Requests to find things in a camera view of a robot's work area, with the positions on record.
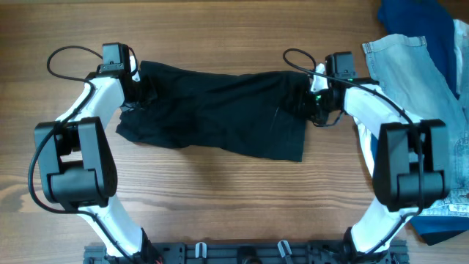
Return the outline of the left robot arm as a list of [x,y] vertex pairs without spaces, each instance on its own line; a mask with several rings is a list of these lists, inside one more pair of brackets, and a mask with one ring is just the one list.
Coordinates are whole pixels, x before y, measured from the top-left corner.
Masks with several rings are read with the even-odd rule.
[[104,243],[110,263],[162,263],[163,257],[117,196],[117,168],[105,129],[139,81],[131,47],[106,43],[84,91],[53,122],[34,129],[27,184],[33,202],[50,213],[84,219]]

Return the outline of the black shorts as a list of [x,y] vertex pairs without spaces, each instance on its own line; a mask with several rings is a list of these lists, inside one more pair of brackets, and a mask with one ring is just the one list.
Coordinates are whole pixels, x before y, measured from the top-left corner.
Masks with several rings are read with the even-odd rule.
[[300,162],[306,119],[300,93],[309,77],[293,71],[201,73],[141,63],[139,102],[123,111],[117,133],[165,148],[218,147],[258,158]]

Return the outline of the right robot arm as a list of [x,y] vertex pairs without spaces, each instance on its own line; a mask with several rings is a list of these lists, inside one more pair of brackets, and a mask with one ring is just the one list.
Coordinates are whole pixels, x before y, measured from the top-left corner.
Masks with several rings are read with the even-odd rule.
[[448,196],[446,124],[410,113],[385,95],[378,81],[359,78],[350,52],[331,54],[325,66],[300,71],[310,78],[299,106],[308,120],[325,128],[328,115],[337,111],[377,138],[370,169],[375,198],[347,229],[340,252],[341,260],[350,263],[377,262],[409,220]]

